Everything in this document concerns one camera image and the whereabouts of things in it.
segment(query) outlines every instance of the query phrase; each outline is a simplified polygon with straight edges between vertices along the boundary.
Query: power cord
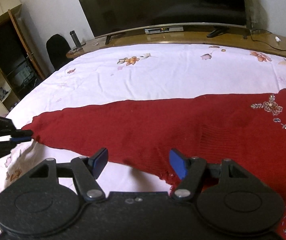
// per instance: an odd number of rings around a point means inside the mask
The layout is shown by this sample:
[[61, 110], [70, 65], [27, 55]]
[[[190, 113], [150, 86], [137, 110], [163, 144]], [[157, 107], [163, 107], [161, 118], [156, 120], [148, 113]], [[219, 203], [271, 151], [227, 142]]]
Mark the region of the power cord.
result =
[[252, 39], [252, 41], [259, 41], [259, 42], [265, 43], [265, 44], [267, 44], [268, 46], [270, 46], [272, 49], [276, 49], [276, 50], [278, 50], [278, 51], [286, 51], [286, 49], [278, 49], [278, 48], [276, 48], [276, 47], [273, 47], [272, 45], [268, 44], [268, 43], [267, 43], [267, 42], [265, 42], [265, 41], [254, 40], [254, 39], [253, 39], [253, 36], [252, 36], [252, 31], [253, 31], [253, 32], [254, 32], [254, 31], [265, 31], [265, 32], [268, 32], [268, 33], [270, 33], [270, 34], [275, 35], [274, 33], [269, 32], [269, 31], [264, 30], [264, 29], [250, 30], [250, 34], [251, 34], [251, 39]]

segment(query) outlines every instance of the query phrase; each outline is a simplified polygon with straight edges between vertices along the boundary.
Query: red sweater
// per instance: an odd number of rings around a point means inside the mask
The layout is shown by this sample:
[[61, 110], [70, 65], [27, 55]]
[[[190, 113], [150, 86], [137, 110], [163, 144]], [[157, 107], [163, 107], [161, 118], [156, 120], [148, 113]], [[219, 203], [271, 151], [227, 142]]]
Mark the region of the red sweater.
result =
[[[155, 174], [173, 186], [179, 179], [169, 165], [171, 148], [209, 163], [231, 158], [286, 201], [286, 90], [275, 100], [269, 101], [270, 95], [204, 95], [66, 108], [34, 117], [23, 129], [33, 130], [34, 139], [44, 145], [86, 156], [107, 147], [109, 161]], [[286, 239], [286, 217], [278, 232]]]

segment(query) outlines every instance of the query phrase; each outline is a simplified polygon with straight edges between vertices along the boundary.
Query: bed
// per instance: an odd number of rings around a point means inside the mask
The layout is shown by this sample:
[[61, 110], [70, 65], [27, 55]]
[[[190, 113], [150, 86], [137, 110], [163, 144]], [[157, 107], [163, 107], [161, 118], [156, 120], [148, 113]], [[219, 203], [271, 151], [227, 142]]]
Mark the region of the bed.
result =
[[[278, 93], [286, 88], [286, 58], [206, 44], [144, 44], [97, 50], [76, 58], [27, 95], [8, 115], [17, 128], [43, 112], [122, 100], [194, 98], [205, 94]], [[15, 178], [52, 157], [58, 163], [79, 156], [35, 141], [0, 159], [0, 192]], [[71, 179], [60, 184], [73, 190]], [[108, 163], [98, 182], [110, 191], [169, 191], [157, 176]]]

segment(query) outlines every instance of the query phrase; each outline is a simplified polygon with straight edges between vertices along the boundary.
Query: black chair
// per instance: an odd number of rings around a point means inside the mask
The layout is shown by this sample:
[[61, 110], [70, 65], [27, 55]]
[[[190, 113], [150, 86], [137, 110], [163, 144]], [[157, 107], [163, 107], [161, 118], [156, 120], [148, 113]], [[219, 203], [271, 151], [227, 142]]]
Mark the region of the black chair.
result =
[[49, 38], [46, 42], [46, 49], [55, 70], [59, 70], [73, 60], [66, 57], [66, 53], [70, 50], [70, 46], [66, 39], [59, 34], [55, 34]]

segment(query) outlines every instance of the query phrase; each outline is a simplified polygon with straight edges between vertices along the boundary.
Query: television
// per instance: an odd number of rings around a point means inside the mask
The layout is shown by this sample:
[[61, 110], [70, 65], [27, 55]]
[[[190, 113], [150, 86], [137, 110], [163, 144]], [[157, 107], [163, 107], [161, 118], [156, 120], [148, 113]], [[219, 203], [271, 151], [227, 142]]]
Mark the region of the television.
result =
[[96, 38], [181, 25], [245, 28], [244, 0], [79, 0]]

